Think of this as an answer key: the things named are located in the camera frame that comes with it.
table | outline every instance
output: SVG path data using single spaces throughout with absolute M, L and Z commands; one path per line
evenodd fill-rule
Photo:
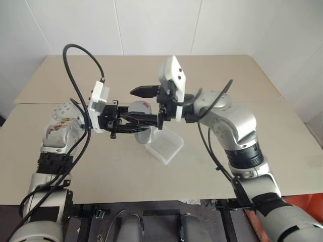
M 85 71 L 85 56 L 69 58 L 80 89 L 83 93 L 91 90 L 95 67 Z M 99 56 L 107 85 L 111 82 L 109 100 L 118 98 L 121 105 L 137 100 L 123 90 L 157 84 L 152 70 L 157 72 L 157 66 L 165 58 Z M 205 90 L 212 89 L 212 86 L 221 89 L 228 79 L 235 79 L 229 95 L 236 104 L 244 104 L 254 112 L 260 146 L 270 161 L 283 195 L 323 192 L 323 151 L 250 57 L 180 56 L 179 61 L 187 76 L 187 89 L 190 89 L 187 92 L 200 86 Z M 18 204 L 27 193 L 31 175 L 36 170 L 42 132 L 52 110 L 56 103 L 75 96 L 70 84 L 65 84 L 68 79 L 61 62 L 60 56 L 46 58 L 17 98 L 15 109 L 0 129 L 0 204 Z M 204 70 L 202 73 L 192 70 L 195 62 L 197 70 Z M 147 72 L 139 71 L 147 65 L 150 67 Z M 114 83 L 118 74 L 121 75 L 119 82 Z M 190 82 L 198 77 L 200 81 Z M 152 107 L 156 112 L 157 104 L 152 104 Z M 215 164 L 203 146 L 197 125 L 175 121 L 165 125 L 179 134 L 185 143 L 168 165 L 146 152 L 133 135 L 118 134 L 116 140 L 111 140 L 108 133 L 93 134 L 86 153 L 72 171 L 70 189 L 74 192 L 74 203 L 234 197 L 231 185 L 220 172 L 215 171 Z M 213 147 L 219 160 L 228 168 L 226 155 L 216 138 L 213 138 Z

